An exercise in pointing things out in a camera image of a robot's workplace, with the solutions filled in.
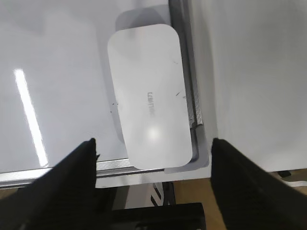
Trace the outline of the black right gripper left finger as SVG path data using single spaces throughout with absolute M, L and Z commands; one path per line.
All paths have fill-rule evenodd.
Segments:
M 96 142 L 80 144 L 49 172 L 0 202 L 2 230 L 111 230 L 95 209 Z

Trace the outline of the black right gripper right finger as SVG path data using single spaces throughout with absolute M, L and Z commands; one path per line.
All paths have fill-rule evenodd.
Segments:
M 307 197 L 214 138 L 211 186 L 228 230 L 305 230 Z

